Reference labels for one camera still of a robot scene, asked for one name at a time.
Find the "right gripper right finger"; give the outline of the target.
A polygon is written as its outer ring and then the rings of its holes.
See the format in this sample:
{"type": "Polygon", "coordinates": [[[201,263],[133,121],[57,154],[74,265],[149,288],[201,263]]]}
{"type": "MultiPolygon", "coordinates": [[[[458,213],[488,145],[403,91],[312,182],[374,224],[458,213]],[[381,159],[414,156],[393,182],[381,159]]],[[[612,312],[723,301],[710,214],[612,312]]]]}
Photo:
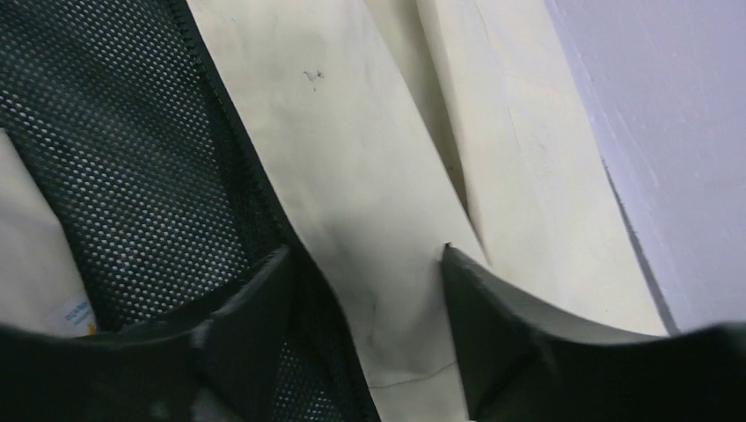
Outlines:
{"type": "Polygon", "coordinates": [[[589,321],[446,245],[457,364],[475,421],[742,421],[745,326],[656,337],[589,321]]]}

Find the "cream zip-up jacket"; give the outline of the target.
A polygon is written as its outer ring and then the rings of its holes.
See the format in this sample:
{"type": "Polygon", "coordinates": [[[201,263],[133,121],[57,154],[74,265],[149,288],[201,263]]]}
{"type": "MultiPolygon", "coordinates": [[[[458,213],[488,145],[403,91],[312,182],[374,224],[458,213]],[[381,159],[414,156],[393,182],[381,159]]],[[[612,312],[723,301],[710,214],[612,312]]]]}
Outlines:
{"type": "Polygon", "coordinates": [[[4,1],[1,330],[118,333],[285,247],[264,421],[466,421],[446,245],[666,334],[586,124],[600,235],[547,229],[449,1],[4,1]],[[571,243],[577,240],[578,247],[571,243]]]}

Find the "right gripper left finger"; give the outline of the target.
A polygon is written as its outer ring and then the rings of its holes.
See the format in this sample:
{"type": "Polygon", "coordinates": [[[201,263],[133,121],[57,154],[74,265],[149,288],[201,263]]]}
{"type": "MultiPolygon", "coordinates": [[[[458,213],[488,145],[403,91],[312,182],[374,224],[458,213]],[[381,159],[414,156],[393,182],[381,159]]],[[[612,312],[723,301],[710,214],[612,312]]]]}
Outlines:
{"type": "Polygon", "coordinates": [[[1,330],[4,421],[264,421],[289,320],[287,248],[179,309],[118,332],[1,330]]]}

